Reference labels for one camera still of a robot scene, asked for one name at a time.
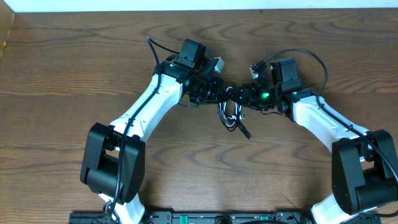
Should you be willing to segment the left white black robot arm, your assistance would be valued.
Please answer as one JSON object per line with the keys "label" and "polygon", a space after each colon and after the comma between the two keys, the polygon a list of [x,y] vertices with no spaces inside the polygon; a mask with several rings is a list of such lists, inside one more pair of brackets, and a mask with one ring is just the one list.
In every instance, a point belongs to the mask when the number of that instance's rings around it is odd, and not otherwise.
{"label": "left white black robot arm", "polygon": [[115,223],[140,223],[145,207],[139,189],[145,174],[146,142],[164,115],[184,95],[192,106],[217,104],[223,97],[218,74],[224,61],[203,44],[186,39],[180,51],[157,59],[149,86],[109,125],[88,132],[80,180],[104,201],[103,216]]}

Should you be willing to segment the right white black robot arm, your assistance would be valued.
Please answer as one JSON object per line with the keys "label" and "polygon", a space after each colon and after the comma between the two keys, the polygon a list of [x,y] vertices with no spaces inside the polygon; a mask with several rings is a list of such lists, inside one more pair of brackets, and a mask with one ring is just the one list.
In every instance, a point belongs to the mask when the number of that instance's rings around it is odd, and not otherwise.
{"label": "right white black robot arm", "polygon": [[397,201],[397,154],[385,130],[370,131],[305,89],[292,58],[260,62],[250,71],[255,83],[233,91],[239,106],[278,113],[309,130],[331,152],[331,195],[301,217],[302,223],[375,221],[373,209]]}

